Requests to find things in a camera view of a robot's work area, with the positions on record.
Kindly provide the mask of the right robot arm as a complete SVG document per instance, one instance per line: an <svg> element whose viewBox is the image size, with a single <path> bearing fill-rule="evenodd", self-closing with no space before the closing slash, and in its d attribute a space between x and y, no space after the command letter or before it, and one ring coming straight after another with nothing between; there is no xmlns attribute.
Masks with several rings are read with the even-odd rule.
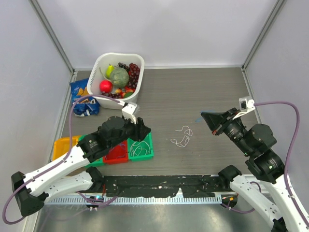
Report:
<svg viewBox="0 0 309 232"><path fill-rule="evenodd" d="M219 172L218 185L233 190L245 199L267 222L273 232L307 232L309 215L292 190L287 165L271 149L277 142L268 125L255 124L247 130L241 117L254 111L254 106L232 108L223 113L202 112L212 134L225 134L248 158L246 165L252 175L271 195L270 201L255 189L233 165Z"/></svg>

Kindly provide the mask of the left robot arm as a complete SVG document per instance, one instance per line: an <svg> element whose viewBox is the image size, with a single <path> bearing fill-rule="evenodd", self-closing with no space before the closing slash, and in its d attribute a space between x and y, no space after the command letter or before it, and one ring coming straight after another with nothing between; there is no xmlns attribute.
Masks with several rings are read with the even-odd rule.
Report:
<svg viewBox="0 0 309 232"><path fill-rule="evenodd" d="M11 176L15 199L23 217L43 208L45 203L71 192L102 189L103 177L96 168L89 168L81 177L66 178L72 171L106 156L127 139L142 141L151 132L143 119L134 123L124 117L112 116L96 132L86 135L77 145L53 162L27 174Z"/></svg>

